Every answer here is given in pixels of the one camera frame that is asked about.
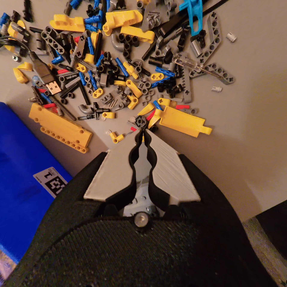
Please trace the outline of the blue plastic bin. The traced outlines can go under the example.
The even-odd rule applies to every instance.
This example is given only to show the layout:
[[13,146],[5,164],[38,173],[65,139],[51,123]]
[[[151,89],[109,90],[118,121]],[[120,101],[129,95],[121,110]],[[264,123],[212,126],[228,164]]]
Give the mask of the blue plastic bin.
[[0,116],[1,251],[17,264],[72,177],[3,102]]

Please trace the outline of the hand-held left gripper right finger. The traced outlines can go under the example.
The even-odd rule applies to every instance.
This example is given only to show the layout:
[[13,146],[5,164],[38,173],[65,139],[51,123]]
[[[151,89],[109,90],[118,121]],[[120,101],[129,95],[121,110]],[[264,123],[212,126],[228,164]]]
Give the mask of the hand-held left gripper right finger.
[[147,160],[151,164],[148,193],[156,206],[199,202],[200,196],[179,153],[150,130],[144,130]]

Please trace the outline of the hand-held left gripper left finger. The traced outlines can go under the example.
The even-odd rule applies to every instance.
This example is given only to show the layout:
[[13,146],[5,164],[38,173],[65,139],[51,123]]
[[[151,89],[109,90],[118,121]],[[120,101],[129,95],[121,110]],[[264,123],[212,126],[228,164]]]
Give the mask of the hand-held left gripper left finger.
[[139,158],[143,129],[138,129],[107,152],[92,179],[84,199],[108,202],[132,202],[137,191],[134,164]]

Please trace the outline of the yellow brick fairing panel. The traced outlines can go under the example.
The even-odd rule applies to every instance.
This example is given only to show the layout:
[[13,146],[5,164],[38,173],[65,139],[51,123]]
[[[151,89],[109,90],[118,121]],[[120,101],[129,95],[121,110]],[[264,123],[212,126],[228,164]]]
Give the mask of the yellow brick fairing panel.
[[204,119],[169,106],[166,106],[163,111],[156,109],[155,115],[160,117],[160,125],[196,138],[199,133],[210,135],[212,132],[212,128],[204,126]]

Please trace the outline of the pile of small brick parts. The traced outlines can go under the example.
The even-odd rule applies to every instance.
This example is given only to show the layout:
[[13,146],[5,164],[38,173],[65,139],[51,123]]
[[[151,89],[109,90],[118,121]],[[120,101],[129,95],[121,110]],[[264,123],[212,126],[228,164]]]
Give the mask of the pile of small brick parts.
[[[191,103],[190,79],[206,75],[172,62],[176,53],[202,63],[206,70],[234,82],[222,68],[205,66],[221,43],[215,9],[219,1],[203,11],[202,30],[191,35],[187,9],[176,12],[176,1],[137,1],[127,9],[126,1],[87,1],[87,18],[70,18],[82,1],[67,1],[64,14],[55,14],[44,29],[29,27],[37,41],[31,50],[31,34],[18,12],[1,16],[1,48],[14,53],[21,63],[13,69],[17,81],[28,84],[23,71],[34,72],[29,99],[76,124],[81,120],[114,119],[116,111],[133,110],[141,96],[144,108],[137,116],[148,121],[145,129],[156,131],[160,120],[156,109],[166,106],[193,115],[189,106],[173,106],[175,101]],[[128,122],[138,128],[135,118]]]

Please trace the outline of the flat yellow brick panel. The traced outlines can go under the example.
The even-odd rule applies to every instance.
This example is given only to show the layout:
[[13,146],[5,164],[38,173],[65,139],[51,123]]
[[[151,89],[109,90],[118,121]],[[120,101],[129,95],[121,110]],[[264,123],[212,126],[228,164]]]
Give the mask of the flat yellow brick panel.
[[88,152],[92,133],[83,127],[58,116],[37,103],[32,104],[29,118],[40,124],[40,130],[48,136],[83,154]]

